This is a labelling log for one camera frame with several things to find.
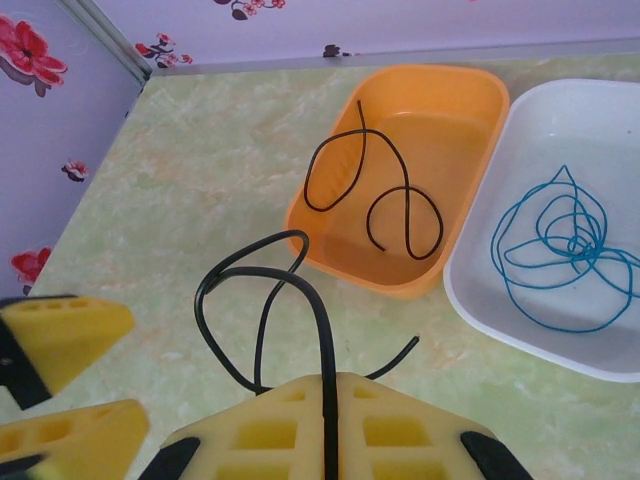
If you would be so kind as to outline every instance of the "plastic tray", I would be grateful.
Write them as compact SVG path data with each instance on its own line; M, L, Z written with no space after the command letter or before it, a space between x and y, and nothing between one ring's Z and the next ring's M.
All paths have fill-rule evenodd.
M640 381L640 300L598 332L541 327L508 297L491 262L490 241L505 211L565 164L576 182L604 206L609 222L606 243L639 255L638 105L640 85L596 80L546 83L514 102L444 274L455 309L480 331L567 368L617 382ZM524 224L536 216L531 213ZM597 275L585 276L568 289L524 290L518 295L538 319L563 328L596 326L626 298L603 288Z
M311 266L379 293L417 297L441 279L506 119L508 92L495 76L471 68L385 68L355 90L330 135L361 128L358 101L366 126L391 139L407 164L411 185L427 193L440 210L444 224L440 247L426 260L408 255L403 191L385 197L372 215L372 233L386 251L369 240L369 207L385 190L403 185L392 150L371 134L353 191L332 210L319 213L307 206L301 186L287 212L286 228L309 235L306 262ZM347 189L358 169L361 148L362 136L353 135L320 151L309 184L313 204L329 205ZM416 194L411 196L410 221L412 248L417 255L425 254L439 229L433 210ZM297 253L296 242L290 245Z

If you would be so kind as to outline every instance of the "blue cable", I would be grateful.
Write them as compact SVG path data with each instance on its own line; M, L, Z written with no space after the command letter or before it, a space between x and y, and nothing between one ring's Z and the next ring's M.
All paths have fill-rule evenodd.
M562 174L566 175L567 180L559 178ZM531 240L527 240L516 246L504 248L502 246L502 242L513 225L522 206L534 196L552 186L563 188L566 192L555 196L547 203L540 215L538 215L535 221L536 236ZM557 202L563 200L566 201L566 199L571 201L571 208L569 208L566 213L556 216L550 221L547 220L545 223L545 216L548 216L547 212L549 212L554 205L558 207L559 205L556 205ZM589 212L587 210L585 206L586 199L590 200L596 206L595 211ZM566 222L571 222L570 227L573 231L571 236L552 234L552 229L557 228L560 224L564 225ZM502 276L509 298L518 310L520 310L520 312L522 312L527 318L542 327L567 333L597 332L608 327L620 318L620 316L629 308L632 300L640 297L640 294L635 293L633 290L634 268L640 268L640 258L625 250L606 246L607 228L608 220L604 207L593 197L593 195L575 182L566 165L563 165L551 180L533 187L520 199L520 201L511 206L511 208L505 212L498 222L498 226L491 238L491 261L498 273ZM552 253L556 258L552 261L531 261L528 263L514 260L513 257L515 252L532 244L544 245L548 252ZM624 283L624 286L614 283L605 276L601 269L598 268L597 264L599 260L609 260L626 266L628 275L627 280L622 282ZM550 285L536 285L532 283L525 283L523 281L516 281L510 278L505 269L505 264L513 268L525 270L538 270L557 265L570 265L575 275L567 281ZM593 328L570 329L545 323L528 313L515 298L512 291L514 286L533 290L555 290L567 287L585 277L587 274L592 273L597 274L606 285L626 297L624 306L612 318Z

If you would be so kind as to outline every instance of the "yellow plastic block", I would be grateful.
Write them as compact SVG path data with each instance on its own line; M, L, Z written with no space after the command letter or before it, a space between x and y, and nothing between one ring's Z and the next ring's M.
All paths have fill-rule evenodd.
M42 455L39 463L26 469L26 478L121 480L148 430L145 411L136 400L3 425L0 468L5 462Z
M485 478L460 440L470 430L495 438L482 425L352 373L338 374L338 396L341 480ZM165 450L200 444L166 478L322 480L321 405L320 376L306 376L178 430ZM177 452L165 458L180 463ZM141 480L167 471L152 466Z
M52 395L100 358L134 325L121 304L76 297L26 300L2 320Z

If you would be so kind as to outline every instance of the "purple wall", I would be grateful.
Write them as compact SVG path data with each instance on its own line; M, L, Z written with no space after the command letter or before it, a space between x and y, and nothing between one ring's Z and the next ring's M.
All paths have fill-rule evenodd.
M0 297L23 295L141 90L52 0L0 4Z

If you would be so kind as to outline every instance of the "floral wallpaper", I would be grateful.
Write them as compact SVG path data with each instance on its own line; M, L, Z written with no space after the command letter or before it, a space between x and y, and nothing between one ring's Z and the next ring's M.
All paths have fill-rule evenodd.
M141 86L56 2L3 0L0 88L2 298L29 294Z
M349 65L355 52L363 64L373 54L391 62L394 54L433 50L640 38L638 1L93 1L153 67L174 67L167 73L194 71L182 54L211 67L199 72L215 72ZM170 45L145 43L158 32L180 51L156 53L153 45Z

